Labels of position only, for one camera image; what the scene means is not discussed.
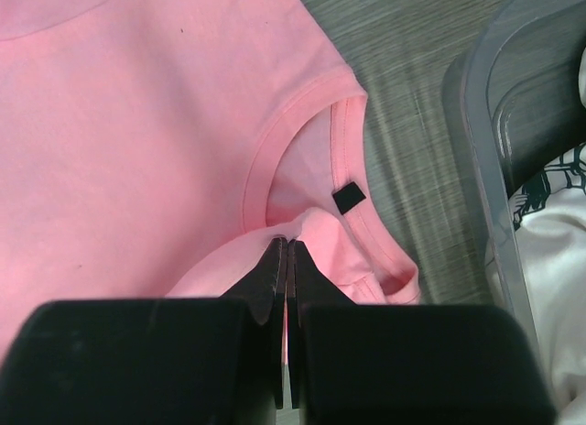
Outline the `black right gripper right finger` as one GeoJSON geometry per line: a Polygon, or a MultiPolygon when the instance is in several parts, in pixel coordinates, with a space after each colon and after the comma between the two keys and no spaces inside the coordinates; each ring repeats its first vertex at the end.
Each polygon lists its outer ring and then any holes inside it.
{"type": "Polygon", "coordinates": [[[552,424],[516,320],[495,306],[360,305],[288,247],[288,368],[304,424],[552,424]]]}

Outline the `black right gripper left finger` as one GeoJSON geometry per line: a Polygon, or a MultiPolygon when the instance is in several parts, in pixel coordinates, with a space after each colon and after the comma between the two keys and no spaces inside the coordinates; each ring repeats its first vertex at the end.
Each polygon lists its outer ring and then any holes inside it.
{"type": "Polygon", "coordinates": [[[1,367],[4,424],[272,424],[287,243],[218,298],[54,300],[1,367]]]}

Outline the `pink t shirt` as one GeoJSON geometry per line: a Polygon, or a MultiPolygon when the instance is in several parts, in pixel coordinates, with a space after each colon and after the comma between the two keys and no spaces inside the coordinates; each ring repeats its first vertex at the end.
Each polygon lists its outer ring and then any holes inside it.
{"type": "Polygon", "coordinates": [[[280,236],[417,302],[366,101],[299,0],[1,0],[2,348],[51,300],[221,295],[280,236]]]}

